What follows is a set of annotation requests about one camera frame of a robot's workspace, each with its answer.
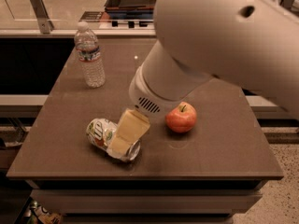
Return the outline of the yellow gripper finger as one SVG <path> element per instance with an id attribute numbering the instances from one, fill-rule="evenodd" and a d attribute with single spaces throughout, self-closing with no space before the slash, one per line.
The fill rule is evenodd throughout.
<path id="1" fill-rule="evenodd" d="M 107 153 L 125 155 L 131 146 L 150 128 L 150 120 L 136 109 L 126 109 L 120 118 Z"/>

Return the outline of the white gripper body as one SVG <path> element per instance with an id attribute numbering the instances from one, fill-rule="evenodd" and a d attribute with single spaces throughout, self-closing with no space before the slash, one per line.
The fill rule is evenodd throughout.
<path id="1" fill-rule="evenodd" d="M 179 104 L 154 93 L 142 74 L 143 67 L 139 66 L 129 86 L 129 96 L 136 109 L 148 117 L 162 117 Z"/>

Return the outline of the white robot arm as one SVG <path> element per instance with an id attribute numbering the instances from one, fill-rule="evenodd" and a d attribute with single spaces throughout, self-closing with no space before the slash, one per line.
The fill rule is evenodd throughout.
<path id="1" fill-rule="evenodd" d="M 271 0 L 157 0 L 157 41 L 138 67 L 109 154 L 118 158 L 192 90 L 216 77 L 299 118 L 299 22 Z"/>

